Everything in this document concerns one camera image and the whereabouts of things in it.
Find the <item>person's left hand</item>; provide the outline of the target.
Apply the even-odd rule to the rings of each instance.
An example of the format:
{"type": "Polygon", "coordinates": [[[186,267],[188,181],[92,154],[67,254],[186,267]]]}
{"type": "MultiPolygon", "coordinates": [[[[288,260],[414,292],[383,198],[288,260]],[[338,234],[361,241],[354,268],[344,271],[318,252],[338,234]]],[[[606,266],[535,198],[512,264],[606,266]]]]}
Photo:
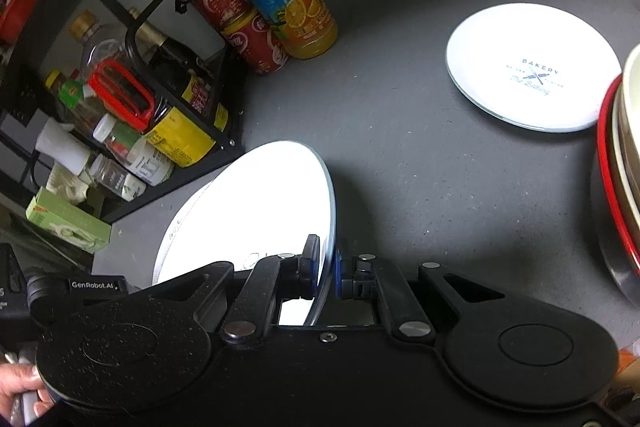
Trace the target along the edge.
{"type": "Polygon", "coordinates": [[[11,426],[26,426],[29,418],[41,417],[54,403],[38,372],[29,361],[1,352],[1,418],[11,426]]]}

